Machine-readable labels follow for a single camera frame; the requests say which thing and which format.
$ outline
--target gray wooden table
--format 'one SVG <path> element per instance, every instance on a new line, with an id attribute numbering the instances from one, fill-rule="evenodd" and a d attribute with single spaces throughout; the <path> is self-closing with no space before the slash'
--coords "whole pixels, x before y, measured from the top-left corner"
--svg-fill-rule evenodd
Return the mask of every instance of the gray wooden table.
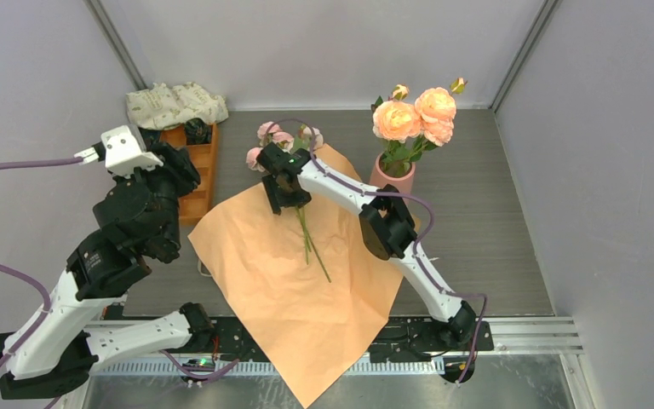
<path id="1" fill-rule="evenodd" d="M 259 182 L 244 157 L 256 146 L 257 127 L 269 120 L 299 118 L 319 128 L 363 179 L 370 177 L 381 144 L 369 111 L 231 112 L 220 124 L 215 202 Z M 295 131 L 296 125 L 285 125 Z M 462 110 L 452 141 L 425 153 L 417 164 L 413 194 L 433 204 L 436 226 L 425 238 L 435 267 L 456 291 L 485 292 L 488 314 L 552 314 L 508 161 L 492 112 Z M 423 221 L 427 213 L 410 209 Z M 215 282 L 198 274 L 197 257 L 182 229 L 181 257 L 169 265 L 147 261 L 153 273 L 129 290 L 128 315 L 167 314 L 184 302 L 200 302 L 213 316 L 233 315 Z M 472 302 L 478 308 L 479 302 Z M 426 314 L 422 300 L 403 281 L 392 314 Z"/>

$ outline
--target kraft paper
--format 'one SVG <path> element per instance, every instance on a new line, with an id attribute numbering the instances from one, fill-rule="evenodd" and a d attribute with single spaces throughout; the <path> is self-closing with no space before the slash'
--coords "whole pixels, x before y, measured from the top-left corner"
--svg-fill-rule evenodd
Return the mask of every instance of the kraft paper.
<path id="1" fill-rule="evenodd" d="M 359 178 L 328 145 L 317 156 Z M 356 216 L 317 194 L 305 209 L 331 284 L 314 253 L 305 262 L 295 210 L 274 215 L 261 183 L 218 204 L 189 239 L 247 331 L 307 407 L 387 323 L 402 274 L 367 251 Z"/>

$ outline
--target orange wooden box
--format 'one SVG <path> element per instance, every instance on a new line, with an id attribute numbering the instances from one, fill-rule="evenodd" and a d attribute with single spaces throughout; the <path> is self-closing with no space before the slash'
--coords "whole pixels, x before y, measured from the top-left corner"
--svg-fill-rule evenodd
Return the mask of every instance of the orange wooden box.
<path id="1" fill-rule="evenodd" d="M 193 192 L 179 199 L 179 224 L 193 226 L 202 220 L 202 217 L 212 207 L 215 191 L 216 155 L 219 150 L 219 129 L 216 124 L 212 124 L 211 143 L 203 145 L 186 144 L 184 125 L 162 131 L 160 141 L 165 141 L 172 147 L 186 147 L 189 158 L 202 178 L 202 182 Z"/>

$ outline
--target gray wall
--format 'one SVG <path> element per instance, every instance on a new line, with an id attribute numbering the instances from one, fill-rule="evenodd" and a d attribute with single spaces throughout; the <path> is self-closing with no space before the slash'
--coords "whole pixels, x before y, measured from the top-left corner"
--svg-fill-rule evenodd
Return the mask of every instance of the gray wall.
<path id="1" fill-rule="evenodd" d="M 607 407 L 654 407 L 654 2 L 563 2 L 498 123 Z"/>
<path id="2" fill-rule="evenodd" d="M 395 84 L 495 98 L 543 0 L 104 0 L 145 80 L 196 81 L 230 108 L 364 109 Z"/>
<path id="3" fill-rule="evenodd" d="M 0 1 L 0 162 L 66 158 L 126 123 L 130 81 L 79 1 Z M 102 166 L 0 172 L 0 262 L 53 287 L 91 206 L 111 181 Z M 0 273 L 0 332 L 36 310 L 31 287 Z M 2 402 L 0 408 L 43 407 Z"/>

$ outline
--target crumpled white cloth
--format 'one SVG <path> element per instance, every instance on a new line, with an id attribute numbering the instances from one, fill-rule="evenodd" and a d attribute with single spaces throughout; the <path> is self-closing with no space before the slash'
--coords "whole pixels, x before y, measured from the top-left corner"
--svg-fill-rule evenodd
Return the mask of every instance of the crumpled white cloth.
<path id="1" fill-rule="evenodd" d="M 210 94 L 194 82 L 171 89 L 154 84 L 152 89 L 129 92 L 126 107 L 129 121 L 145 130 L 170 130 L 193 118 L 216 124 L 229 117 L 224 96 Z"/>

